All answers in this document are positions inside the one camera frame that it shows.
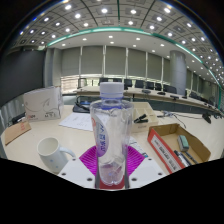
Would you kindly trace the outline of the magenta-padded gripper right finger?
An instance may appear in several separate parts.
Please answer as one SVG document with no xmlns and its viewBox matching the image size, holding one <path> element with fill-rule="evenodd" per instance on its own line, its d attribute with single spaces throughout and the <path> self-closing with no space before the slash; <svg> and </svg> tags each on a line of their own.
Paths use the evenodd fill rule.
<svg viewBox="0 0 224 224">
<path fill-rule="evenodd" d="M 132 146 L 128 147 L 127 176 L 130 189 L 146 186 L 166 176 L 157 162 L 142 155 Z"/>
</svg>

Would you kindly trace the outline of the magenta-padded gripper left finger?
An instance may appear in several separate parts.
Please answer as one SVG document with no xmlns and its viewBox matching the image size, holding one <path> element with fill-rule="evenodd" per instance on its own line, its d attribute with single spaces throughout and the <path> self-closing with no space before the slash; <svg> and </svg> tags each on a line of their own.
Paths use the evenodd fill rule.
<svg viewBox="0 0 224 224">
<path fill-rule="evenodd" d="M 79 158 L 71 159 L 58 176 L 81 187 L 94 189 L 97 168 L 96 147 L 93 146 Z"/>
</svg>

